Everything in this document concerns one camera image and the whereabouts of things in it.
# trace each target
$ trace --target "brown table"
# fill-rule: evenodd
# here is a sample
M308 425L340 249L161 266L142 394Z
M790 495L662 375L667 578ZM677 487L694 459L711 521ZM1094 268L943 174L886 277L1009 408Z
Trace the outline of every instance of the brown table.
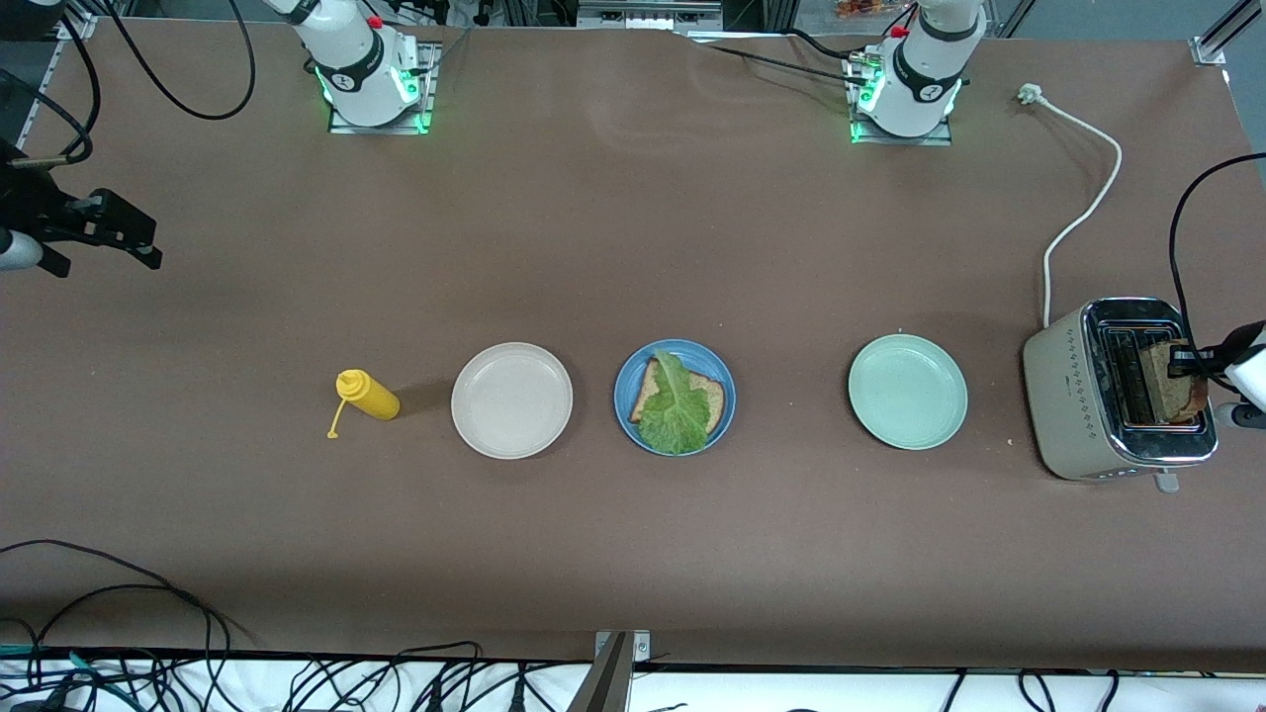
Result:
M134 25L190 104L239 95L232 24ZM142 205L167 258L71 246L68 280L0 279L4 541L157 569L251 628L246 647L470 636L573 658L596 628L639 627L668 660L1266 670L1266 440L1224 429L1176 497L1071 484L1039 464L1023 395L1041 253L1112 155L1010 96L1041 82L1125 149L1055 257L1055 313L1170 298L1174 203L1247 148L1222 72L1180 43L986 42L953 147L929 149L849 144L829 81L655 32L476 30L432 136L330 137L294 32L252 37L256 98L220 123L170 106L111 28L90 42L97 152L57 177ZM86 110L73 53L51 91ZM33 152L67 134L47 111L37 128ZM1263 220L1252 167L1191 203L1203 341L1266 314ZM842 395L852 356L899 329L944 346L971 391L927 452L874 440ZM738 383L733 428L696 457L641 451L611 413L623 360L663 337L713 347ZM447 399L472 355L515 340L562 359L576 407L548 451L501 462L462 443ZM353 413L325 440L346 367L405 416ZM0 609L119 580L15 554ZM51 642L200 632L120 594Z

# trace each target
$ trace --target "yellow squeeze bottle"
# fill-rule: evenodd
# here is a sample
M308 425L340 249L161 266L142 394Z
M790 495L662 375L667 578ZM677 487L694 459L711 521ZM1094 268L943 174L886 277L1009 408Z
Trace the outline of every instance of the yellow squeeze bottle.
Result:
M394 393L382 386L373 376L360 369L349 369L338 374L334 380L338 397L343 399L334 412L334 422L329 426L328 438L338 437L334 427L338 426L338 417L343 414L343 405L351 403L361 410L380 421L390 421L400 413L400 399Z

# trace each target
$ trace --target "toaster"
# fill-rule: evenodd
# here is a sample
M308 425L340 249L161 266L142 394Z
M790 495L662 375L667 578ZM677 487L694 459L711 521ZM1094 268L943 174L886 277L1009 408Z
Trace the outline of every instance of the toaster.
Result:
M1176 467L1218 448L1208 405L1184 423L1156 422L1139 353L1181 337L1160 299L1096 299L1024 343L1024 384L1042 461L1070 480L1152 474L1177 489Z

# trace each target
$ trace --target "blue plate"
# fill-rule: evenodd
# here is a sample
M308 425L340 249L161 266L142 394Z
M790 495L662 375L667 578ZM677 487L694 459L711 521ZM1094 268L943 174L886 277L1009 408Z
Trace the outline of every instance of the blue plate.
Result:
M681 455L668 455L667 452L660 452L643 442L642 436L637 432L637 424L629 422L629 414L633 413L633 405L637 404L637 394L642 391L642 378L646 376L646 364L655 357L657 350L667 351L681 359L682 366L715 380L725 390L725 412L720 414L717 429L708 436L708 442L700 450L695 451L703 452L720 440L720 436L725 435L725 431L729 429L729 422L734 419L734 408L738 405L738 394L734 391L734 376L729 375L729 369L725 367L725 362L720 360L720 356L713 353L706 346L684 338L666 338L638 348L624 362L620 374L615 376L615 419L624 428L624 435L629 436L643 450L668 457L684 457L695 454L682 452Z

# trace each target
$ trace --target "bread slice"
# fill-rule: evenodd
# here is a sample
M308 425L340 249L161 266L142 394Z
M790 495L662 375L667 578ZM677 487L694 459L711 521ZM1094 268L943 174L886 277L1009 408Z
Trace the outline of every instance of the bread slice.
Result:
M1203 376L1170 378L1170 346L1185 346L1185 338L1150 346L1139 353L1143 383L1157 423L1184 423L1209 403L1209 381Z
M647 399L660 393L660 386L655 383L655 374L658 370L660 361L657 359L647 361L646 375L642 376L642 391L638 393L637 403L633 404L633 414L629 416L630 423L642 422L642 408L646 407ZM708 394L708 424L704 427L704 431L711 435L720 423L722 413L725 412L725 389L719 381L694 371L690 371L690 388L703 389Z

